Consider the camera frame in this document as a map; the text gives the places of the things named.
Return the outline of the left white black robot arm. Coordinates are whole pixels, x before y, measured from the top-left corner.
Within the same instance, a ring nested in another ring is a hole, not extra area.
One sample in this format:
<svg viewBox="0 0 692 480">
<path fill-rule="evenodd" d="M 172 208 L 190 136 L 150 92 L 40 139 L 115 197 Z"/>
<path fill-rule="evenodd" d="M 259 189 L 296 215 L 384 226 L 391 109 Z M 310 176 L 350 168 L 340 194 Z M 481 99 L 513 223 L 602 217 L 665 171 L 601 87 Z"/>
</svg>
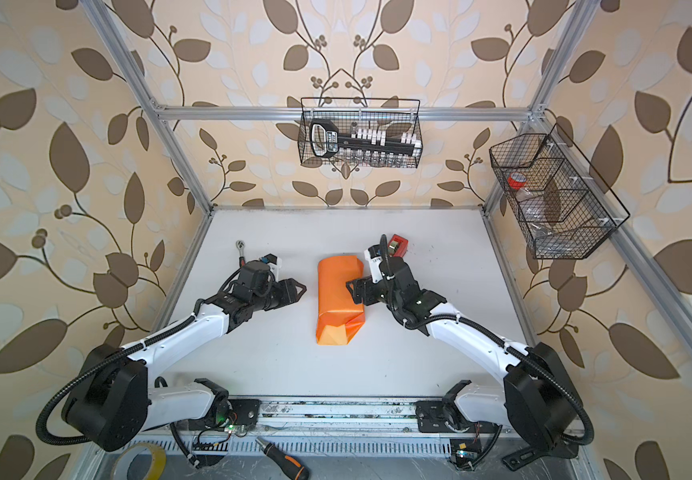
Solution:
<svg viewBox="0 0 692 480">
<path fill-rule="evenodd" d="M 268 254 L 242 264 L 212 296 L 197 299 L 184 319 L 123 347 L 99 346 L 80 373 L 45 405 L 36 434 L 52 446 L 94 443 L 113 452 L 140 432 L 169 428 L 181 453 L 196 469 L 202 460 L 186 445 L 178 424 L 205 420 L 219 428 L 233 420 L 228 391 L 207 378 L 168 384 L 165 372 L 202 346 L 248 322 L 259 311 L 298 303 L 307 288 L 278 276 Z"/>
</svg>

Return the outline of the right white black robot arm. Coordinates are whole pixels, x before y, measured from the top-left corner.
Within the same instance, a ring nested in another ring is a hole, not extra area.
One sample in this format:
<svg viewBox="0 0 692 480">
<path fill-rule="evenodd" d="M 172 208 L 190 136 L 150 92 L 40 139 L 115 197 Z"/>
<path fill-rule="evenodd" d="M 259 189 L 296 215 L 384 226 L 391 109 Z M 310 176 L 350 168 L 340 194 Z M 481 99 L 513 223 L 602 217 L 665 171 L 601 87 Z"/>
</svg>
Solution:
<svg viewBox="0 0 692 480">
<path fill-rule="evenodd" d="M 511 471 L 544 457 L 573 459 L 593 442 L 591 417 L 552 347 L 542 342 L 528 346 L 499 335 L 466 317 L 441 294 L 421 288 L 405 260 L 391 254 L 387 238 L 369 247 L 364 257 L 369 276 L 346 284 L 355 303 L 385 304 L 403 328 L 455 348 L 501 383 L 499 392 L 483 394 L 463 380 L 441 401 L 447 429 L 464 433 L 482 422 L 495 428 L 467 469 L 484 461 L 505 427 L 526 443 L 503 457 Z"/>
</svg>

